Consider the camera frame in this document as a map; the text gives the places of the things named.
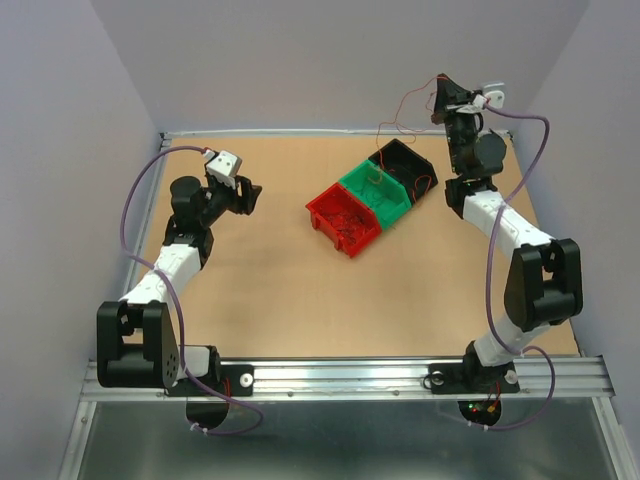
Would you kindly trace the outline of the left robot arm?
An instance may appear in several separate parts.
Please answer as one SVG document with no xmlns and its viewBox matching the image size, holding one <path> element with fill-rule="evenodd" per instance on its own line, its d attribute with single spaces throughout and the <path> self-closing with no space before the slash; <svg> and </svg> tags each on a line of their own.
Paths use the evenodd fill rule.
<svg viewBox="0 0 640 480">
<path fill-rule="evenodd" d="M 224 213 L 253 213 L 262 187 L 241 175 L 229 186 L 213 175 L 203 186 L 183 176 L 170 186 L 171 208 L 153 266 L 118 301 L 97 311 L 97 377 L 106 388 L 165 388 L 186 377 L 170 311 L 206 265 L 213 223 Z"/>
</svg>

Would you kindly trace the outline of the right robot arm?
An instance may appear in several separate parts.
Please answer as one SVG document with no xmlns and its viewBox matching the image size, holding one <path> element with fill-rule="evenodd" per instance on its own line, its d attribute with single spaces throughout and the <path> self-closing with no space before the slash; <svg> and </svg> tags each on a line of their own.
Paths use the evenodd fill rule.
<svg viewBox="0 0 640 480">
<path fill-rule="evenodd" d="M 441 74 L 431 120 L 443 125 L 453 178 L 445 184 L 447 205 L 489 240 L 486 266 L 502 252 L 510 266 L 504 290 L 504 311 L 495 319 L 492 279 L 485 274 L 488 332 L 472 341 L 460 362 L 432 363 L 426 377 L 435 394 L 481 394 L 498 386 L 518 391 L 513 361 L 528 352 L 534 340 L 583 308 L 581 252 L 572 239 L 556 239 L 539 230 L 502 196 L 493 178 L 502 172 L 506 143 L 487 131 L 485 112 L 500 116 L 504 92 L 494 84 L 467 90 Z"/>
</svg>

